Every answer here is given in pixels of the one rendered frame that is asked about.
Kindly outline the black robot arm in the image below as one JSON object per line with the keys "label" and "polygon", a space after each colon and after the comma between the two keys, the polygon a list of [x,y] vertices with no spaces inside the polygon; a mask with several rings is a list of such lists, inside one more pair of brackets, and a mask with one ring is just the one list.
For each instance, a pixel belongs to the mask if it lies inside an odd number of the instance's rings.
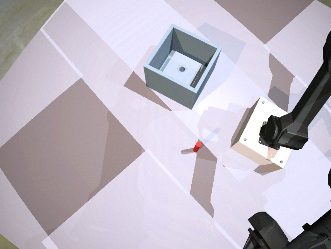
{"label": "black robot arm", "polygon": [[[280,146],[299,150],[308,142],[309,124],[331,96],[331,31],[323,47],[323,61],[293,111],[281,117],[270,115],[263,122],[259,134],[260,144],[276,150],[280,150]],[[317,221],[331,232],[331,209]],[[329,245],[331,237],[327,236],[311,241],[299,249],[328,249]]]}

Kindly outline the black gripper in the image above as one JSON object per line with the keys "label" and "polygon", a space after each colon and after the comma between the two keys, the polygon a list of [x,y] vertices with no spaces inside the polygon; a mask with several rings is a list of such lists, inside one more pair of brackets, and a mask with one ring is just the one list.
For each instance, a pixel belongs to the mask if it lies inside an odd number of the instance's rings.
{"label": "black gripper", "polygon": [[305,223],[304,231],[291,242],[279,224],[266,212],[257,212],[248,219],[254,230],[248,229],[249,237],[243,249],[299,249],[307,243],[331,237],[331,232],[320,222]]}

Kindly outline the red peg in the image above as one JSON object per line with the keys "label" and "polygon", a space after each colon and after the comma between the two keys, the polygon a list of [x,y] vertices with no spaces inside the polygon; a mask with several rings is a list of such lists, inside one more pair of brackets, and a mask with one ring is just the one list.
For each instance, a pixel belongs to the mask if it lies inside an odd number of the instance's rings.
{"label": "red peg", "polygon": [[194,152],[197,152],[198,149],[200,148],[200,146],[201,146],[201,143],[200,142],[197,142],[196,145],[195,145],[195,147],[194,147],[194,149],[193,149],[193,151]]}

